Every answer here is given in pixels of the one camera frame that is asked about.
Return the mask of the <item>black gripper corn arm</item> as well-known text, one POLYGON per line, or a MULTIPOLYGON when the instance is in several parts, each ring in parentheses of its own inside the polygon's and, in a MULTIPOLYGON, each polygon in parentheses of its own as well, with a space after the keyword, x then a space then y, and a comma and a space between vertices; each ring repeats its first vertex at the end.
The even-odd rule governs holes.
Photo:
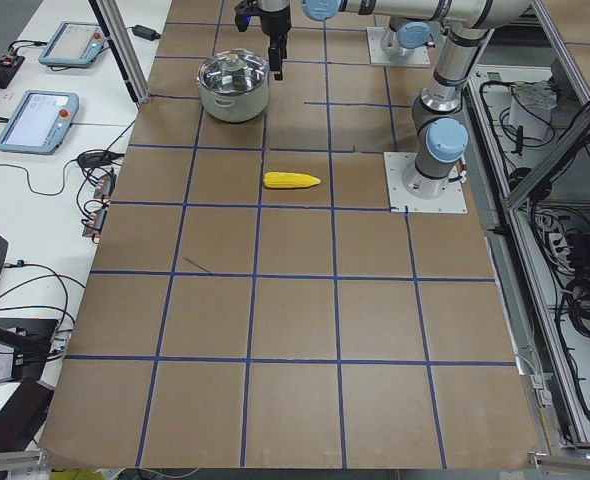
POLYGON ((241 0, 234 8, 235 26, 239 32, 246 32, 251 18, 258 16, 257 2, 255 0, 241 0))

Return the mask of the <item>black gripper lid arm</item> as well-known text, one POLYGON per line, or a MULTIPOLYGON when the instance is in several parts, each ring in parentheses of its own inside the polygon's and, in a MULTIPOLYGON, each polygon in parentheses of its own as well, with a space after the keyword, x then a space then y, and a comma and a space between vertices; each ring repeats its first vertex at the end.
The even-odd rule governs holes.
POLYGON ((283 62, 287 58, 287 34, 291 29, 291 11, 285 7, 277 11, 259 9, 262 32, 270 37, 268 61, 276 81, 283 80, 283 62))

